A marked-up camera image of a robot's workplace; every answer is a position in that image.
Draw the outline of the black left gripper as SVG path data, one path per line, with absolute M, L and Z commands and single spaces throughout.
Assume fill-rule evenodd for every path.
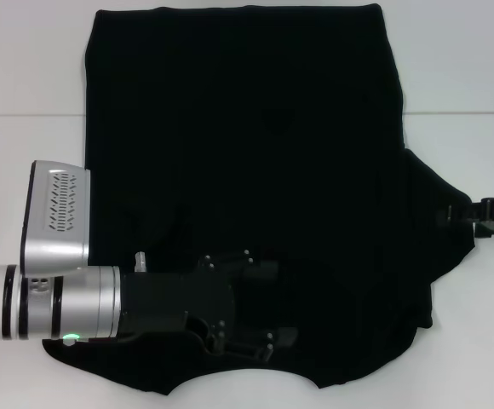
M 279 263 L 249 251 L 203 256 L 190 271 L 121 275 L 120 338 L 146 334 L 192 333 L 209 354 L 270 360 L 278 349 L 291 349 L 296 327 L 239 328 L 233 332 L 233 285 L 243 280 L 274 282 Z

